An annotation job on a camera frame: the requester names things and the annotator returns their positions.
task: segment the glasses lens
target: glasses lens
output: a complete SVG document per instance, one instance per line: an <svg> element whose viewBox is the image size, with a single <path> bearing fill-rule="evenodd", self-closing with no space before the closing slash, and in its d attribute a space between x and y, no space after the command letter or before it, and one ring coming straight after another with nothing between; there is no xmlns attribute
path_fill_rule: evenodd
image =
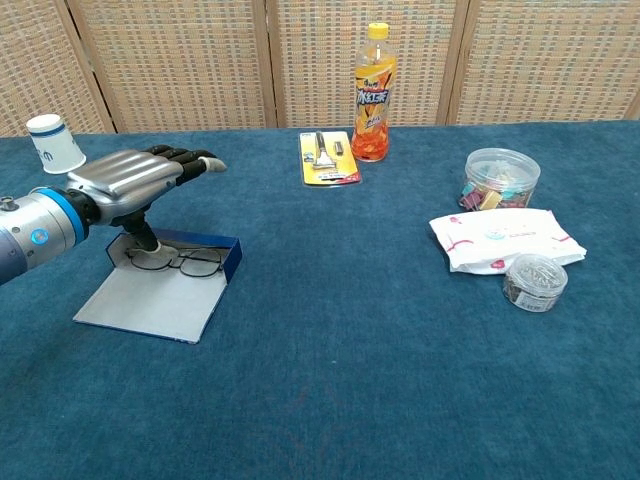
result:
<svg viewBox="0 0 640 480"><path fill-rule="evenodd" d="M144 250L130 250L131 264L141 270L162 270L169 266L173 255L160 252L146 252Z"/></svg>
<svg viewBox="0 0 640 480"><path fill-rule="evenodd" d="M180 270L190 277L210 277L220 268L222 257L217 250L203 248L190 252L182 262Z"/></svg>

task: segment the woven panel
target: woven panel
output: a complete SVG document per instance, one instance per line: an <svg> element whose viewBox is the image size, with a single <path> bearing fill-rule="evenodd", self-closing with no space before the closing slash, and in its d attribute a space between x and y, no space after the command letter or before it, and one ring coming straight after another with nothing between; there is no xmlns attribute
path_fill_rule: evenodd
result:
<svg viewBox="0 0 640 480"><path fill-rule="evenodd" d="M119 131L265 125L251 1L73 4Z"/></svg>
<svg viewBox="0 0 640 480"><path fill-rule="evenodd" d="M0 3L0 51L0 136L26 135L26 121L42 113L58 113L76 133L112 131L54 2Z"/></svg>
<svg viewBox="0 0 640 480"><path fill-rule="evenodd" d="M640 1L482 1L458 123L622 118L640 79Z"/></svg>
<svg viewBox="0 0 640 480"><path fill-rule="evenodd" d="M389 23L389 43L398 53L392 123L435 123L454 0L276 3L282 64L274 77L282 82L285 103L278 105L279 123L284 110L286 126L353 124L354 59L372 21Z"/></svg>

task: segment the plastic bottle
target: plastic bottle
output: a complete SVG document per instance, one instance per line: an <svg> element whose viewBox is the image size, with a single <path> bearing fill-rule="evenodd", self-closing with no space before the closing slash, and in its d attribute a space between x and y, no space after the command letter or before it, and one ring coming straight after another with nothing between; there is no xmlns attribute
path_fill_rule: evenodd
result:
<svg viewBox="0 0 640 480"><path fill-rule="evenodd" d="M389 102L397 57L386 44L389 25L369 24L369 40L356 54L356 124L351 139L354 157L382 160L389 151Z"/></svg>

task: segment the wet wipes pack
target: wet wipes pack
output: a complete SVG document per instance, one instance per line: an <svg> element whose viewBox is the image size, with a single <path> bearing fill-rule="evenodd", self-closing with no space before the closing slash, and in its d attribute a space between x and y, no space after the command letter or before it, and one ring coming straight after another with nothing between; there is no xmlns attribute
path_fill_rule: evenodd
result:
<svg viewBox="0 0 640 480"><path fill-rule="evenodd" d="M522 254L545 255L560 265L584 260L587 251L550 210L506 208L447 215L429 225L449 256L451 272L505 273Z"/></svg>

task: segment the white paper cup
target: white paper cup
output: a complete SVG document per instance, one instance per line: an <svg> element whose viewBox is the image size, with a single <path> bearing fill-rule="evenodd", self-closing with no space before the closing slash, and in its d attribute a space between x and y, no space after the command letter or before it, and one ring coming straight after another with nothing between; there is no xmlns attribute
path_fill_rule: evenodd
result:
<svg viewBox="0 0 640 480"><path fill-rule="evenodd" d="M87 160L60 115L47 113L33 117L27 122L27 130L45 172L67 173Z"/></svg>

